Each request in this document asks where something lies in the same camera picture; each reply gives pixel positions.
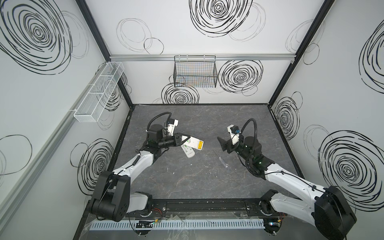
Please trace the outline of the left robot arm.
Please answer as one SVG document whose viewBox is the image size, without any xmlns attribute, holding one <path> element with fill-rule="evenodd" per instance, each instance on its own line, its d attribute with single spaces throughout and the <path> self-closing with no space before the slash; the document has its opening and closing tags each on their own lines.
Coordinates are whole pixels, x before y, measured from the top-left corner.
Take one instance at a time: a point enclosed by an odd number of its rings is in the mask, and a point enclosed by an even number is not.
<svg viewBox="0 0 384 240">
<path fill-rule="evenodd" d="M 121 221 L 127 214 L 152 213 L 153 197 L 143 192 L 131 193 L 132 182 L 161 157 L 170 147 L 183 145 L 191 138 L 182 133 L 163 133 L 164 127 L 155 124 L 147 130 L 144 144 L 126 164 L 100 174 L 87 210 L 102 220 Z"/>
</svg>

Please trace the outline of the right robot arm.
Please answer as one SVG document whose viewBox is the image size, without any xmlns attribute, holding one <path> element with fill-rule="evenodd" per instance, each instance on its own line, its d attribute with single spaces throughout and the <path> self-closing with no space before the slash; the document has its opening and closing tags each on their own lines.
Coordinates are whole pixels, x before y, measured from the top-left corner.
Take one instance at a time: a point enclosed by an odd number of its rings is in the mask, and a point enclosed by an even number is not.
<svg viewBox="0 0 384 240">
<path fill-rule="evenodd" d="M 357 222 L 342 191 L 335 186 L 323 187 L 309 182 L 281 167 L 262 154 L 261 144 L 254 137 L 218 138 L 224 152 L 235 152 L 244 165 L 258 178 L 289 191 L 288 197 L 269 190 L 261 197 L 260 208 L 265 215 L 279 212 L 305 221 L 328 240 L 345 240 Z"/>
</svg>

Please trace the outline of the clear handle screwdriver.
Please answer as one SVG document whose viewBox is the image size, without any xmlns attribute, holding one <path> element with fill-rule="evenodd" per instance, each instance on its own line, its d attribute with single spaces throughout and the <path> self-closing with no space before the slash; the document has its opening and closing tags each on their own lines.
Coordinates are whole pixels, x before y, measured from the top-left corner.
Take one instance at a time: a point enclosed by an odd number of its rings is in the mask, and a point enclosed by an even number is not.
<svg viewBox="0 0 384 240">
<path fill-rule="evenodd" d="M 214 153 L 217 155 L 221 164 L 227 169 L 229 167 L 229 165 L 222 159 L 222 157 L 215 150 L 214 150 Z"/>
</svg>

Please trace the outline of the white remote with batteries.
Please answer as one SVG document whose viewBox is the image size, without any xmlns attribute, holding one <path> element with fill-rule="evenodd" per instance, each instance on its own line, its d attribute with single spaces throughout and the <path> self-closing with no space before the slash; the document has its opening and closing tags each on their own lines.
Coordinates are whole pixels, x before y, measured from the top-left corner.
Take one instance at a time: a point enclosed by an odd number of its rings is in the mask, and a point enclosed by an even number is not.
<svg viewBox="0 0 384 240">
<path fill-rule="evenodd" d="M 202 140 L 199 140 L 199 139 L 194 138 L 194 137 L 190 137 L 190 142 L 189 142 L 189 144 L 187 146 L 189 146 L 189 147 L 191 147 L 193 149 L 198 150 L 197 149 L 197 145 L 198 145 L 199 141 L 202 141 Z"/>
</svg>

